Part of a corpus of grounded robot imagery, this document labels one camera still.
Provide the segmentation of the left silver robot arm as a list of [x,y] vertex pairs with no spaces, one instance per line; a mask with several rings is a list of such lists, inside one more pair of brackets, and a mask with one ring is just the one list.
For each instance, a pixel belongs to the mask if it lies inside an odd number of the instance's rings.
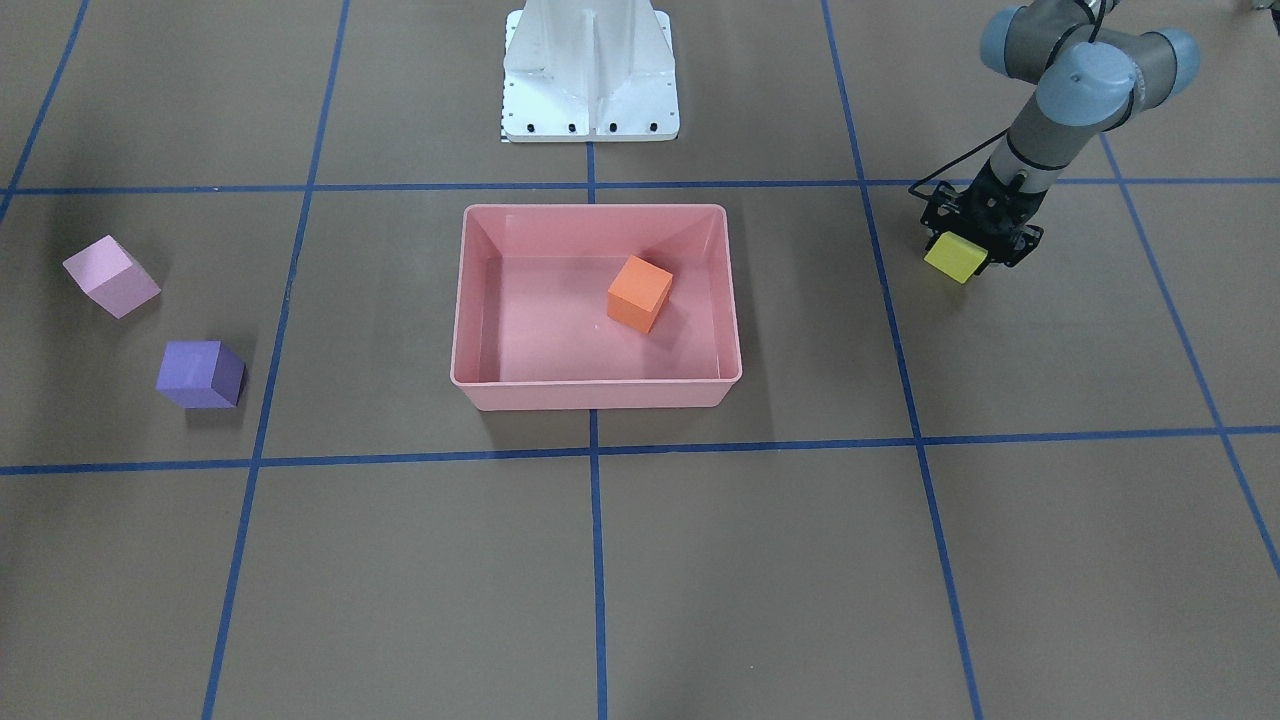
[[1201,49],[1188,32],[1107,29],[1114,8],[1033,1],[988,22],[984,65],[1034,90],[1011,126],[986,142],[989,158],[966,188],[928,177],[924,259],[936,270],[965,283],[988,266],[1019,264],[1043,234],[1033,217],[1088,142],[1175,97],[1199,74]]

